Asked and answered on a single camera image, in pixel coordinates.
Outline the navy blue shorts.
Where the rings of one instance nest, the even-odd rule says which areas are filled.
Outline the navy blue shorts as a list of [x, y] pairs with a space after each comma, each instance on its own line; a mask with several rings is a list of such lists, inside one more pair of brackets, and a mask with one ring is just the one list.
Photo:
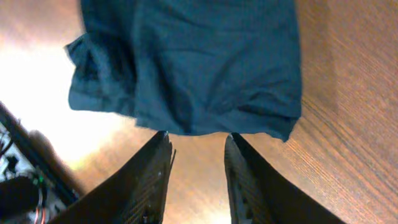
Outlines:
[[292, 0], [82, 0], [73, 110], [198, 136], [266, 133], [288, 140], [302, 112]]

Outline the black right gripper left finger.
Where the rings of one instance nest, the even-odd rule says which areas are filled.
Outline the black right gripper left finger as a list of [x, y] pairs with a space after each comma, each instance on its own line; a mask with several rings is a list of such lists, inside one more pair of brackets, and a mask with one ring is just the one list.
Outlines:
[[50, 223], [162, 223], [172, 164], [169, 134], [159, 131], [115, 174]]

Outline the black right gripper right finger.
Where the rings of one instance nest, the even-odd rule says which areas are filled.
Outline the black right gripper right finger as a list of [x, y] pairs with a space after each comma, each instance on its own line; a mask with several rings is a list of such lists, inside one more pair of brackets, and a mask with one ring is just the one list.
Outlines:
[[226, 138], [224, 166], [232, 223], [343, 223], [278, 173], [238, 133]]

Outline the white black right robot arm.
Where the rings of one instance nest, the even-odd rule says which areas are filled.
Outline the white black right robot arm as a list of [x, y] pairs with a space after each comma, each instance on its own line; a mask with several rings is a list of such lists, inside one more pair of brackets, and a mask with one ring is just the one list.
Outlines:
[[[175, 150], [156, 133], [115, 174], [80, 197], [62, 168], [1, 108], [2, 223], [162, 223]], [[233, 223], [339, 223], [280, 175], [241, 135], [226, 138]]]

